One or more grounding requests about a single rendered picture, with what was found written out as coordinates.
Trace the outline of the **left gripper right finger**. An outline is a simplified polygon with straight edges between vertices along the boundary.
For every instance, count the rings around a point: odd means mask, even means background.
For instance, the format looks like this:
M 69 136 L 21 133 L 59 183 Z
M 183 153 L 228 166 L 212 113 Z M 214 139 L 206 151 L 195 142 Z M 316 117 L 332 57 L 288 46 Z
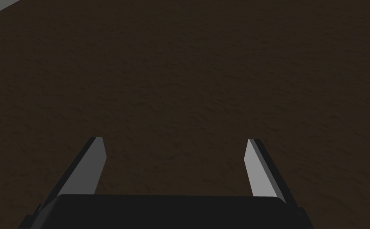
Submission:
M 297 207 L 280 171 L 259 139 L 248 140 L 244 162 L 254 197 L 277 197 L 288 206 Z

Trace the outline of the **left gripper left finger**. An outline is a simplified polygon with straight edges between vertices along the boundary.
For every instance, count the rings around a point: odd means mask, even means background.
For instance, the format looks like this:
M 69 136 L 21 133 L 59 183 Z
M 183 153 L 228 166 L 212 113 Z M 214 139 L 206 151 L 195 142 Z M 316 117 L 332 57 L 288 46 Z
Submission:
M 54 185 L 39 211 L 62 194 L 94 194 L 106 158 L 103 138 L 90 137 Z

